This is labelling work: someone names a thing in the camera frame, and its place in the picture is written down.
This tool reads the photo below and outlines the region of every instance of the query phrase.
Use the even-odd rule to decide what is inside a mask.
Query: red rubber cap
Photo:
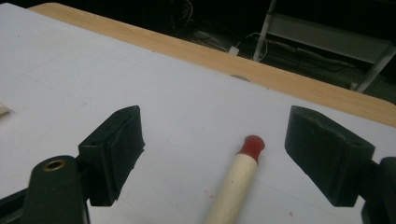
[[[253,158],[259,163],[260,152],[265,148],[265,143],[259,136],[249,135],[245,138],[245,144],[242,146],[238,154],[245,154]]]

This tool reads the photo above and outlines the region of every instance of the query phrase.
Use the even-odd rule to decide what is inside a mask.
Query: white cable
[[[212,35],[209,35],[209,34],[204,33],[204,32],[202,32],[202,31],[197,31],[197,32],[199,32],[199,33],[201,33],[201,34],[203,34],[203,35],[207,35],[209,38],[211,38],[211,39],[213,39],[214,41],[216,41],[219,45],[215,45],[215,44],[210,43],[210,42],[207,42],[207,44],[211,44],[211,45],[213,45],[213,46],[216,46],[216,47],[218,47],[218,48],[220,48],[220,49],[224,49],[225,51],[227,51],[227,49],[224,48],[224,46],[222,46],[222,44],[221,44],[215,37],[213,37]]]
[[[264,56],[262,56],[262,58],[260,58],[260,59],[257,61],[257,62],[261,62],[261,61],[265,58],[265,56],[267,55],[267,52],[268,52],[268,43],[267,43],[267,40],[265,39],[265,37],[262,36],[262,34],[260,34],[260,33],[251,33],[251,34],[245,36],[245,38],[243,38],[241,41],[239,41],[239,42],[235,45],[235,47],[238,48],[238,46],[242,43],[242,41],[243,41],[244,39],[249,38],[249,37],[251,37],[251,36],[253,36],[253,35],[260,35],[261,37],[264,38],[264,42],[265,42],[265,52],[264,52]]]
[[[191,3],[189,0],[186,0],[186,2],[188,2],[188,3],[190,4],[190,9],[191,9],[191,11],[190,11],[190,16],[189,16],[189,18],[188,18],[187,21],[186,21],[186,24],[184,24],[185,26],[186,26],[187,24],[189,24],[189,21],[191,20],[191,16],[192,16],[192,10],[193,10],[193,8],[192,8],[192,3]]]
[[[188,9],[186,9],[186,11],[185,11],[185,9],[183,8],[183,12],[182,12],[183,17],[179,19],[180,21],[186,19],[186,18],[191,14],[191,6],[192,6],[192,4],[191,4],[191,2],[188,1],[188,0],[185,0],[185,2],[188,3],[190,6],[189,6]]]
[[[265,58],[265,56],[267,55],[267,52],[268,52],[268,43],[267,43],[267,40],[264,39],[264,41],[265,41],[265,53],[264,53],[264,56],[262,56],[262,58],[260,58],[260,59],[258,60],[259,63]]]

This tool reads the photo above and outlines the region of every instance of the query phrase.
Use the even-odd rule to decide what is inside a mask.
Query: table
[[[356,92],[58,4],[1,5],[0,30],[0,104],[11,111],[0,118],[0,198],[26,188],[40,161],[77,156],[129,105],[142,109],[147,145],[120,199],[90,207],[95,224],[202,223],[249,134],[266,149],[238,223],[361,223],[361,199],[333,208],[287,155],[291,105],[371,142],[374,161],[396,155],[394,106]]]
[[[161,54],[196,63],[223,74],[245,77],[265,88],[325,105],[366,119],[396,127],[396,105],[374,97],[335,87],[311,78],[254,63],[233,55],[113,21],[59,4],[44,4],[31,10],[78,27],[111,36]]]

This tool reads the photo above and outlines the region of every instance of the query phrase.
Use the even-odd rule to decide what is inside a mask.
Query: wooden table edge
[[[227,75],[244,77],[267,89],[396,127],[396,105],[381,99],[61,4],[46,3],[29,9],[57,21],[107,35],[144,49]]]

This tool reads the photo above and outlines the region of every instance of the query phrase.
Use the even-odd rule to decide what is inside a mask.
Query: wooden surface
[[[227,75],[245,77],[271,90],[396,127],[396,105],[371,96],[60,4],[48,3],[30,9],[53,19]]]
[[[237,154],[222,182],[205,224],[233,224],[248,194],[258,164],[250,156]]]

